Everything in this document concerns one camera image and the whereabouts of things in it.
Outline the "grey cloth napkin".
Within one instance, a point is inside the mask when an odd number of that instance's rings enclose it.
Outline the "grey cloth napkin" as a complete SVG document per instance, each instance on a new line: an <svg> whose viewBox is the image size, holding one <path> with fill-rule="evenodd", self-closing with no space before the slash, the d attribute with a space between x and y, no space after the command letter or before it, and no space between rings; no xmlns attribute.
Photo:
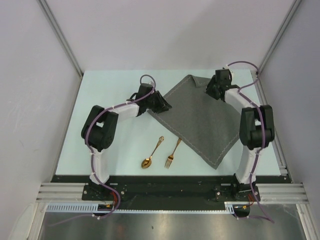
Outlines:
<svg viewBox="0 0 320 240"><path fill-rule="evenodd" d="M216 170L239 140L241 115L206 94L209 82L210 78L185 76L164 95L171 109L148 113Z"/></svg>

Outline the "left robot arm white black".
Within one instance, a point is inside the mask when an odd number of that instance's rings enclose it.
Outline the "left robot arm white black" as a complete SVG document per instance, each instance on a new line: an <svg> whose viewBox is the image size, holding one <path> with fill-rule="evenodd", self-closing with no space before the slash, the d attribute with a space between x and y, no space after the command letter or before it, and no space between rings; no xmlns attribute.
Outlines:
<svg viewBox="0 0 320 240"><path fill-rule="evenodd" d="M105 200L115 190L106 183L110 178L107 163L102 159L114 141L118 123L138 117L147 110L160 114L170 110L172 106L165 100L152 84L142 83L124 103L104 108L95 105L81 130L81 137L90 151L90 181L95 184L93 194L100 200Z"/></svg>

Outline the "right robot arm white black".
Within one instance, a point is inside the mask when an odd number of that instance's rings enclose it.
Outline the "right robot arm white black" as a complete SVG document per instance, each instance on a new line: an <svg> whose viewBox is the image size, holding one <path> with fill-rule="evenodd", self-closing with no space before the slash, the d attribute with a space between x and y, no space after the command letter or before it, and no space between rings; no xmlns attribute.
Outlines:
<svg viewBox="0 0 320 240"><path fill-rule="evenodd" d="M259 195L256 169L263 150L275 139L275 125L272 107L255 103L241 92L239 86L232 84L232 80L229 69L218 69L205 93L229 104L240 113L239 139L243 149L227 194L235 201L247 201Z"/></svg>

